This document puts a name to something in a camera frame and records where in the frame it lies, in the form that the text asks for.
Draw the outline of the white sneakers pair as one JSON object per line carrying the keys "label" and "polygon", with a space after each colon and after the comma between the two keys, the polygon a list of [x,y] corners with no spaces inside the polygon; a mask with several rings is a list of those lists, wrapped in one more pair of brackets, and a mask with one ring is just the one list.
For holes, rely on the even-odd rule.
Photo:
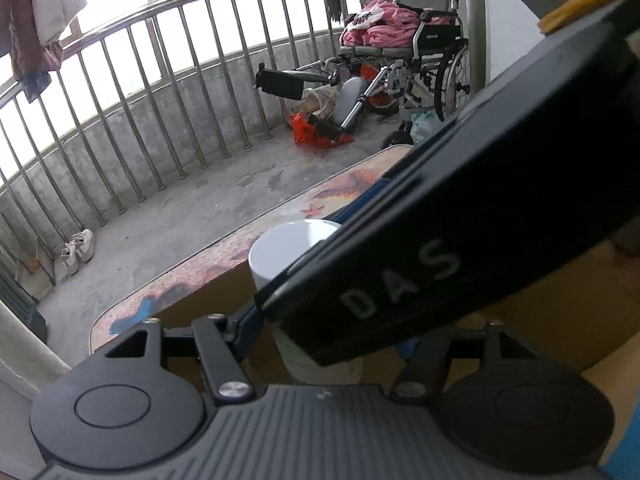
{"label": "white sneakers pair", "polygon": [[88,263],[94,256],[96,238],[90,229],[72,235],[61,252],[61,260],[67,275],[78,272],[81,263]]}

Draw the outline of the metal balcony railing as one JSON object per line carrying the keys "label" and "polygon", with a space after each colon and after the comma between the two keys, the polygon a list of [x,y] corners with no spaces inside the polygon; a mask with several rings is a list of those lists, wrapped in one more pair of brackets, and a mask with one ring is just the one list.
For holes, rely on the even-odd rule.
{"label": "metal balcony railing", "polygon": [[285,106],[254,68],[326,58],[358,1],[104,0],[40,96],[2,84],[2,256],[53,259],[73,232],[269,136]]}

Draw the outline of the folding wheelchair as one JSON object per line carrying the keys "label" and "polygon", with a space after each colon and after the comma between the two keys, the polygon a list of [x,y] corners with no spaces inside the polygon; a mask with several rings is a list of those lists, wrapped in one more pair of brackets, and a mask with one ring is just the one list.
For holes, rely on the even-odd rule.
{"label": "folding wheelchair", "polygon": [[336,55],[296,70],[261,65],[258,90],[294,102],[293,114],[316,115],[352,135],[363,113],[398,116],[400,124],[385,146],[410,144],[418,119],[442,122],[472,96],[470,45],[459,14],[460,0],[390,0],[453,15],[461,36],[446,47],[420,50],[418,37],[410,48],[342,47]]}

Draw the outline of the brown cardboard box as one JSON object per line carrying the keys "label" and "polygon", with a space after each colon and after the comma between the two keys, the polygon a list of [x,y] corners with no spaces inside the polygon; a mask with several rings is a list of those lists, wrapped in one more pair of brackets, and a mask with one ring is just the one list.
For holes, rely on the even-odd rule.
{"label": "brown cardboard box", "polygon": [[[639,245],[634,249],[605,240],[548,278],[458,322],[463,328],[503,322],[530,348],[580,370],[608,397],[615,426],[601,466],[623,440],[639,399]],[[245,261],[154,315],[166,327],[188,326],[206,314],[233,314],[250,292],[255,286]],[[291,382],[276,355],[268,328],[250,354],[250,378]],[[382,385],[385,392],[404,367],[393,349],[363,359],[360,382]]]}

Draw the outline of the red plastic bag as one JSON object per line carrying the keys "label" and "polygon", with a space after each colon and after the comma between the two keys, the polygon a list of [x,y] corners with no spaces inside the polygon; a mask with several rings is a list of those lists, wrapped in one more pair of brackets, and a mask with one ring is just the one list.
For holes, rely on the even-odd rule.
{"label": "red plastic bag", "polygon": [[352,136],[336,128],[330,122],[316,115],[293,114],[291,116],[293,141],[296,145],[308,145],[314,148],[336,148],[339,145],[354,142]]}

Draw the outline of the pink clothes pile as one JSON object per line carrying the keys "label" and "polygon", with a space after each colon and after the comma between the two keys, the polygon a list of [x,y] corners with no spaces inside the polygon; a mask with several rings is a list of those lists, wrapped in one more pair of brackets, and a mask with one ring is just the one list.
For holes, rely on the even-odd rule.
{"label": "pink clothes pile", "polygon": [[410,48],[418,37],[420,50],[446,47],[461,36],[453,15],[385,0],[372,0],[353,15],[342,33],[342,47]]}

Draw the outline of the hanging brown and white clothes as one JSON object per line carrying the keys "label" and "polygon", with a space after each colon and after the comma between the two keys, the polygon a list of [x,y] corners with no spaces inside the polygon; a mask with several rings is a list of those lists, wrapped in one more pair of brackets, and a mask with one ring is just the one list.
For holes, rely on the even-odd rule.
{"label": "hanging brown and white clothes", "polygon": [[1,54],[31,103],[49,87],[63,62],[60,41],[87,0],[1,0]]}

